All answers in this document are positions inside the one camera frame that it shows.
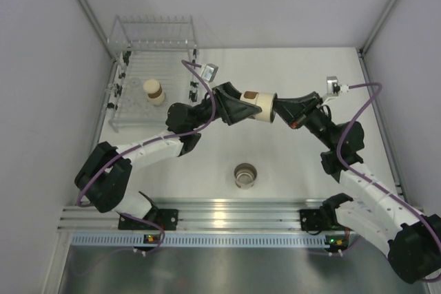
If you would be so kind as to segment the steel cup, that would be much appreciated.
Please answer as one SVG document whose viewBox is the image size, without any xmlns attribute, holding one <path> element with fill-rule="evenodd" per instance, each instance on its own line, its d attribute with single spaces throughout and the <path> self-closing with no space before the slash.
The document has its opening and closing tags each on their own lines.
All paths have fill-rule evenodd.
<svg viewBox="0 0 441 294">
<path fill-rule="evenodd" d="M 143 91 L 145 92 L 146 99 L 153 105 L 162 105 L 165 101 L 165 92 L 162 85 L 156 79 L 146 80 L 143 84 Z"/>
<path fill-rule="evenodd" d="M 273 110 L 274 101 L 277 98 L 277 93 L 265 93 L 265 92 L 243 92 L 240 100 L 252 105 L 255 105 L 261 109 L 261 112 L 250 116 L 250 119 L 262 121 L 266 123 L 273 123 L 275 119 L 275 111 Z"/>
<path fill-rule="evenodd" d="M 241 163 L 234 169 L 235 185 L 239 189 L 250 189 L 257 178 L 256 168 L 249 163 Z"/>
</svg>

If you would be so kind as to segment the steel cup front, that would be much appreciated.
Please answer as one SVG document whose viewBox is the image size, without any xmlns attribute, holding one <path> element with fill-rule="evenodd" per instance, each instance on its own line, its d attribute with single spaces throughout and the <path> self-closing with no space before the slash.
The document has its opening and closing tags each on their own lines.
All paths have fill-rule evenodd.
<svg viewBox="0 0 441 294">
<path fill-rule="evenodd" d="M 239 189 L 250 189 L 257 178 L 256 168 L 249 163 L 241 163 L 234 169 L 235 185 Z"/>
</svg>

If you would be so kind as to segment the clear plastic cup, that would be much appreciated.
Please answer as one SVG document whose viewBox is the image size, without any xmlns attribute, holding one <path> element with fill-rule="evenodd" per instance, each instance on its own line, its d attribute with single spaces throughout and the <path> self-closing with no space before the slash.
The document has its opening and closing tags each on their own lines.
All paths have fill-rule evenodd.
<svg viewBox="0 0 441 294">
<path fill-rule="evenodd" d="M 132 77 L 127 81 L 127 86 L 130 89 L 138 89 L 141 86 L 141 80 L 137 77 Z"/>
<path fill-rule="evenodd" d="M 139 104 L 137 103 L 136 99 L 126 98 L 124 100 L 124 108 L 128 112 L 135 112 L 139 108 Z"/>
</svg>

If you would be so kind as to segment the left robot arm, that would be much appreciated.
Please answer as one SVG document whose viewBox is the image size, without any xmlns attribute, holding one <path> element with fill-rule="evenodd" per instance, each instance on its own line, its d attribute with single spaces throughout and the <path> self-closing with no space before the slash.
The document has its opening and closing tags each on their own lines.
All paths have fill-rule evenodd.
<svg viewBox="0 0 441 294">
<path fill-rule="evenodd" d="M 198 105 L 172 104 L 167 111 L 167 129 L 158 136 L 122 146 L 98 144 L 74 179 L 80 196 L 101 213 L 130 215 L 140 228 L 152 228 L 157 208 L 144 193 L 129 190 L 131 174 L 160 160 L 188 154 L 201 138 L 199 130 L 217 118 L 228 125 L 246 118 L 270 120 L 273 99 L 271 94 L 240 93 L 231 83 L 224 83 Z"/>
</svg>

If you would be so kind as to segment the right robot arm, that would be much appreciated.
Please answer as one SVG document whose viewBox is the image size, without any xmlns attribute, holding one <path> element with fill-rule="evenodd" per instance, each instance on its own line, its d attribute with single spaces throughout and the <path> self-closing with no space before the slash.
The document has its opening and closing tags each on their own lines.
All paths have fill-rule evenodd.
<svg viewBox="0 0 441 294">
<path fill-rule="evenodd" d="M 322 167 L 348 190 L 322 203 L 324 225 L 354 230 L 374 245 L 408 284 L 440 281 L 440 216 L 427 216 L 390 191 L 358 154 L 365 147 L 358 118 L 369 104 L 343 124 L 335 124 L 323 112 L 325 105 L 317 93 L 276 98 L 273 105 L 274 112 L 292 129 L 306 127 L 328 147 L 320 156 Z"/>
</svg>

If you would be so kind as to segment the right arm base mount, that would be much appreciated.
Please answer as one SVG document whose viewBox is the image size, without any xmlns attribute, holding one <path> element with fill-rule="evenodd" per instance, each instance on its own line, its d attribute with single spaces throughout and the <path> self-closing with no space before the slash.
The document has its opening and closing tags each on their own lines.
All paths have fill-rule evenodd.
<svg viewBox="0 0 441 294">
<path fill-rule="evenodd" d="M 301 230 L 310 235 L 318 235 L 331 229 L 319 209 L 301 209 L 299 216 Z"/>
</svg>

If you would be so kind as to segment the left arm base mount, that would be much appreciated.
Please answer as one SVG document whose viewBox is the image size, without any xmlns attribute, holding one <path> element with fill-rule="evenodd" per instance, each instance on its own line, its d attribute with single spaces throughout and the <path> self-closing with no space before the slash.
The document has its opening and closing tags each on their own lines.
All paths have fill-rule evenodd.
<svg viewBox="0 0 441 294">
<path fill-rule="evenodd" d="M 118 230 L 153 231 L 156 227 L 151 224 L 155 224 L 165 231 L 175 231 L 178 224 L 178 209 L 155 208 L 144 217 L 143 221 L 140 218 L 122 214 L 119 216 Z"/>
</svg>

